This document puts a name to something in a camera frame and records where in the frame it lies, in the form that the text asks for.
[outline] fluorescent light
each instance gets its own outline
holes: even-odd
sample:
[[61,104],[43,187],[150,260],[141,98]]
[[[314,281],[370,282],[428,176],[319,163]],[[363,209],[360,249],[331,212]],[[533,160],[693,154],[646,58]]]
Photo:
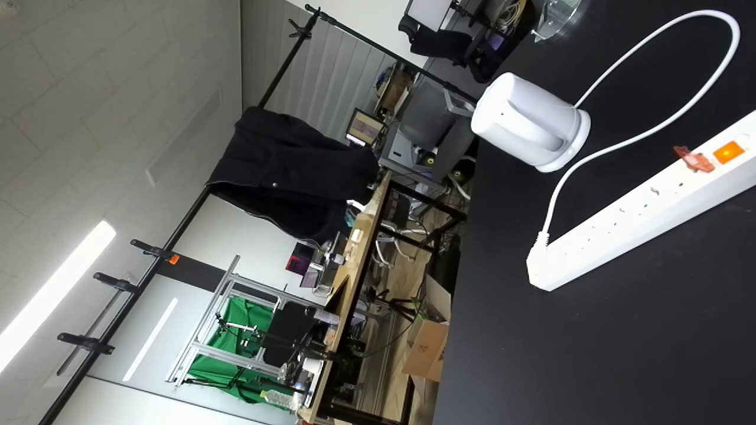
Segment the fluorescent light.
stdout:
[[85,276],[85,272],[113,239],[117,229],[102,220],[9,320],[9,326],[0,332],[0,373],[24,350],[31,335],[47,320],[58,305],[61,305],[61,299],[73,291],[73,285]]
[[151,328],[150,337],[144,340],[141,354],[135,356],[132,365],[128,365],[124,383],[132,380],[135,371],[141,367],[141,364],[144,360],[150,347],[156,343],[159,332],[163,331],[167,320],[171,318],[175,305],[180,305],[178,297],[171,299],[171,305],[167,306],[167,311],[162,313],[156,328]]

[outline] black jacket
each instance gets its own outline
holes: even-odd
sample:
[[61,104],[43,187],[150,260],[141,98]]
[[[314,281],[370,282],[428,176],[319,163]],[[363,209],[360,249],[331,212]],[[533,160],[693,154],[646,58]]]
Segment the black jacket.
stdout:
[[293,115],[249,109],[211,190],[299,239],[326,241],[345,222],[345,201],[377,175],[373,150],[339,144]]

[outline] power strip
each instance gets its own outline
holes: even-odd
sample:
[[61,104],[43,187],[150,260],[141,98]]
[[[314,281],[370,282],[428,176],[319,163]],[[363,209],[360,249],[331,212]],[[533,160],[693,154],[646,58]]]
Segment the power strip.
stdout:
[[591,269],[657,239],[756,184],[756,110],[651,176],[528,256],[529,281],[556,291]]

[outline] green object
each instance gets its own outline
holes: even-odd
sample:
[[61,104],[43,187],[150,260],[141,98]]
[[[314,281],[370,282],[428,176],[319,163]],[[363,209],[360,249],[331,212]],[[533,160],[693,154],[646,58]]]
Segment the green object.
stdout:
[[[243,297],[230,297],[224,323],[215,331],[211,337],[211,347],[241,354],[241,356],[256,356],[260,352],[262,335],[270,331],[275,313],[272,310],[249,301]],[[291,390],[281,383],[278,383],[270,376],[239,367],[234,364],[224,364],[221,358],[211,356],[196,356],[189,365],[189,376],[203,384],[219,386],[222,391],[230,391],[249,403],[260,403],[262,391],[278,390],[283,393],[291,393]]]

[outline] black table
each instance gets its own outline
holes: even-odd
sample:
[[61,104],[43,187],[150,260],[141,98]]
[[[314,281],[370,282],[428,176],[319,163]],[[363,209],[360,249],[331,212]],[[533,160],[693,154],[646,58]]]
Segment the black table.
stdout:
[[[594,0],[568,37],[524,43],[508,70],[574,102],[635,39],[703,4],[716,3]],[[669,164],[673,144],[697,147],[756,109],[756,4],[723,8],[745,37],[725,77],[667,131],[576,171],[553,239]],[[677,110],[729,39],[723,23],[690,20],[631,58],[584,104],[582,156]],[[524,256],[558,175],[480,150],[436,422],[756,422],[756,190],[541,293]]]

